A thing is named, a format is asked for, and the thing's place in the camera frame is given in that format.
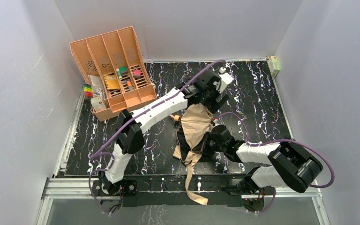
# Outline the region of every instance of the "red object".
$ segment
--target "red object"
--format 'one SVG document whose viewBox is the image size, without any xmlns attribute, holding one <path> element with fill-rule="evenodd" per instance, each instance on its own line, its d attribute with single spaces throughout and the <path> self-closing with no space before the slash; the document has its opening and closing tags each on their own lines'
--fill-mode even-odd
<svg viewBox="0 0 360 225">
<path fill-rule="evenodd" d="M 138 76 L 140 76 L 142 74 L 142 71 L 141 70 L 135 70 L 134 72 L 133 72 L 133 75 L 138 75 Z"/>
</svg>

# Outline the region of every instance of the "black marble table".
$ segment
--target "black marble table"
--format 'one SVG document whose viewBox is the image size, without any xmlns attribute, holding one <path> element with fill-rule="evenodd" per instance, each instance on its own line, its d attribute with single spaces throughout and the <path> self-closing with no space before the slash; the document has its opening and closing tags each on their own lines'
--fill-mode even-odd
<svg viewBox="0 0 360 225">
<path fill-rule="evenodd" d="M 165 95 L 185 77 L 195 75 L 207 62 L 192 63 L 147 63 L 147 72 L 155 84 L 158 97 Z M 223 64 L 214 66 L 217 70 Z M 235 80 L 227 87 L 230 96 L 220 112 L 232 111 L 245 122 L 252 142 L 290 138 L 289 129 L 279 103 L 269 68 L 265 61 L 227 62 L 227 71 Z M 113 134 L 116 118 L 98 121 L 90 101 L 83 103 L 81 115 L 73 138 L 68 158 L 66 176 L 88 176 L 96 168 L 105 168 L 109 157 L 89 160 Z M 237 118 L 225 115 L 220 119 L 236 139 L 245 138 L 246 132 Z M 134 154 L 126 167 L 127 175 L 185 175 L 185 166 L 172 156 L 176 145 L 175 127 L 171 118 L 166 118 L 144 136 L 145 147 Z M 105 151 L 112 152 L 113 144 Z M 248 173 L 253 163 L 240 164 L 228 160 L 222 153 L 205 158 L 195 166 L 195 174 Z"/>
</svg>

